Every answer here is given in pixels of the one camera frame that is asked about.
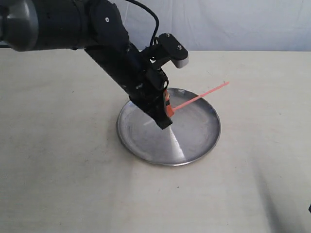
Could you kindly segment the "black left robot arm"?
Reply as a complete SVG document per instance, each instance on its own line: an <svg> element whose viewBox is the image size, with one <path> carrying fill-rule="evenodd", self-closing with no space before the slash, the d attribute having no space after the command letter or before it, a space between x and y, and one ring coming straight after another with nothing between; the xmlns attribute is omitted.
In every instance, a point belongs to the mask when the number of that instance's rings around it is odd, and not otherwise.
<svg viewBox="0 0 311 233"><path fill-rule="evenodd" d="M16 51L83 49L162 129L168 77L152 63L156 39L139 51L108 0L3 0L0 39Z"/></svg>

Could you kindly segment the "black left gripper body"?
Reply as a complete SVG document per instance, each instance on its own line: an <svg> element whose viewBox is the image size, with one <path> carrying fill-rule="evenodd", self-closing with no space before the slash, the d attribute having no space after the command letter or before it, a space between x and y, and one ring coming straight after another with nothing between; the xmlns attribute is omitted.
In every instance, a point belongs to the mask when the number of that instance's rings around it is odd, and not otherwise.
<svg viewBox="0 0 311 233"><path fill-rule="evenodd" d="M111 46L87 47L85 52L148 114L166 114L166 75L153 67L130 44L121 50Z"/></svg>

